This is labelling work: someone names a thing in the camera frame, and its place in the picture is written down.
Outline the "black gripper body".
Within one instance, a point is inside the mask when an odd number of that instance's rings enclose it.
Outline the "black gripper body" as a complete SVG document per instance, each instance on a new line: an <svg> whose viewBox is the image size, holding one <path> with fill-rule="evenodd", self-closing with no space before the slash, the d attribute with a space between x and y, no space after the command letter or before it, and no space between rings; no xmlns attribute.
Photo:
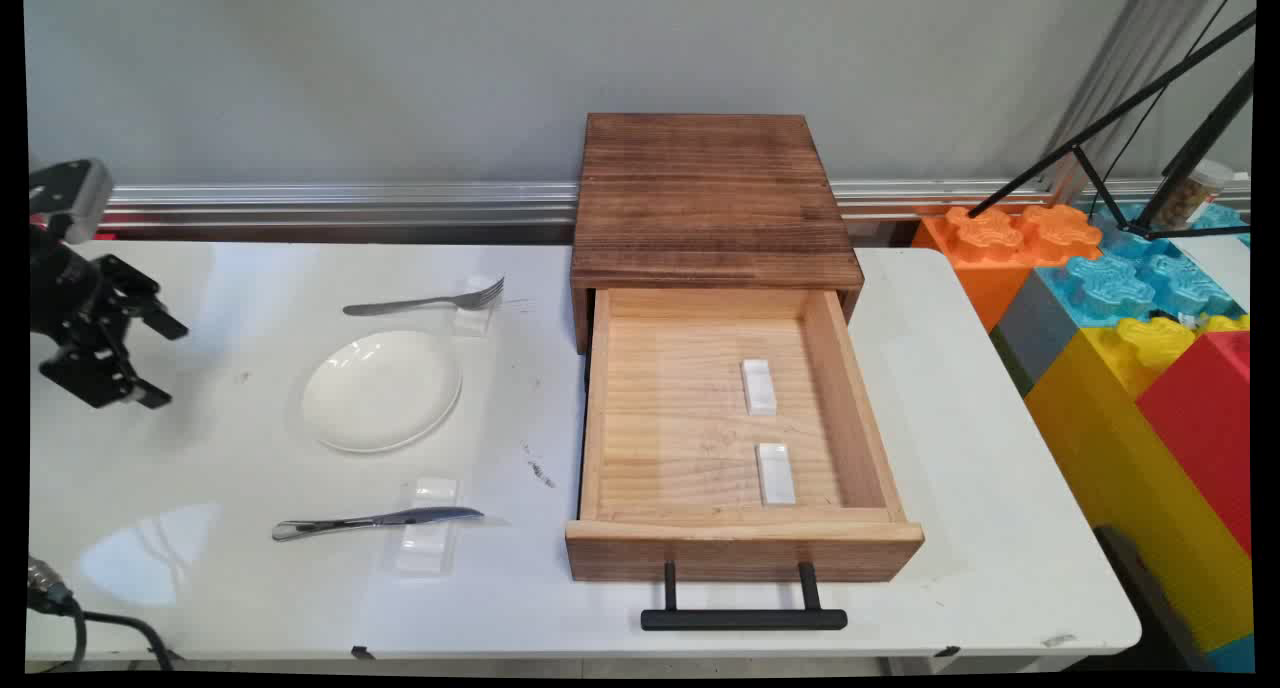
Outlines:
<svg viewBox="0 0 1280 688"><path fill-rule="evenodd" d="M29 226L29 329L59 349L104 356L113 301L95 261L84 260L40 224Z"/></svg>

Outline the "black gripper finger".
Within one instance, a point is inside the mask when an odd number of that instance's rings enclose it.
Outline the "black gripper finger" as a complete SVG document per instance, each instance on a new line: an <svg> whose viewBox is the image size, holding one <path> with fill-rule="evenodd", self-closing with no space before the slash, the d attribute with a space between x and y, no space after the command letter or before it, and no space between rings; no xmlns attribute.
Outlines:
<svg viewBox="0 0 1280 688"><path fill-rule="evenodd" d="M100 258L102 272L102 301L114 313L124 318L142 320L151 331L165 340L177 341L186 338L189 329L178 322L160 301L159 283L145 272L133 269L118 256Z"/></svg>
<svg viewBox="0 0 1280 688"><path fill-rule="evenodd" d="M41 361L40 373L95 409L116 402L137 402L159 409L172 402L169 393L140 377L123 345L69 343L50 359Z"/></svg>

